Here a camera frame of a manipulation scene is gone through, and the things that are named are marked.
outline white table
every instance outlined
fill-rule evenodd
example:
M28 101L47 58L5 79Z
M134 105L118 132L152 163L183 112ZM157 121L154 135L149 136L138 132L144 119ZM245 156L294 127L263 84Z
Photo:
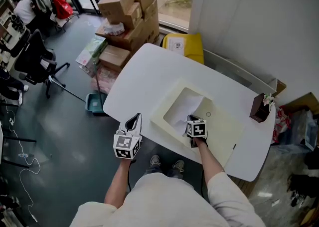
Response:
M244 131L230 156L227 174L253 181L265 161L275 124L275 108L267 120L257 123L249 117L255 92L240 83L153 44L145 44L120 73L103 106L105 113L124 122L141 113L142 135L191 160L201 163L198 151L168 142L171 136L150 121L150 116L178 79L206 91L217 106L241 121Z

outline white sneaker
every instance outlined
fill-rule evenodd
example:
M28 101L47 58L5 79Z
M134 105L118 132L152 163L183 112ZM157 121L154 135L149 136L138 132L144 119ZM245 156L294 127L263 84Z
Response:
M151 157L150 164L151 164L151 166L152 165L159 165L160 166L160 157L158 155L153 155Z
M21 92L19 92L19 99L18 99L18 105L20 106L20 105L22 105L22 93Z
M179 169L179 172L182 173L184 172L184 165L185 165L185 162L183 160L178 160L173 165L173 169Z

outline office chair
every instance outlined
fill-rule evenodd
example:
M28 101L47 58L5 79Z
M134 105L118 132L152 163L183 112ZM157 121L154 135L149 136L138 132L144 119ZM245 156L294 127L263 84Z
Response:
M22 49L20 47L22 44L15 49L11 50L14 52L12 57L18 56L18 59L14 65L15 70L26 73L20 74L19 78L30 82L33 85L37 83L45 82L46 92L45 95L47 98L50 98L49 89L51 81L49 76L57 80L63 87L65 84L62 84L56 77L55 74L60 71L63 67L70 66L70 63L64 63L62 66L56 68L57 63L55 61L54 51L47 49L44 46L41 32L36 29L33 34L27 39L27 42L23 45Z

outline gray sneaker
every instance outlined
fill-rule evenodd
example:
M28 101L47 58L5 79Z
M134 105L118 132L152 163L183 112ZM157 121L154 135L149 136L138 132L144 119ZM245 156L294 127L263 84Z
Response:
M150 160L151 166L159 165L160 166L160 157L158 155L153 155Z
M173 169L179 169L179 172L182 173L184 172L184 165L185 165L185 162L183 160L178 160L173 165Z

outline yellow plastic bin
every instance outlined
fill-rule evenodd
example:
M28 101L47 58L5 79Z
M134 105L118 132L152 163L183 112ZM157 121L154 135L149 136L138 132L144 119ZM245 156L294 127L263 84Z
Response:
M204 64L204 51L200 33L171 33L164 37L163 48L184 55L198 63Z

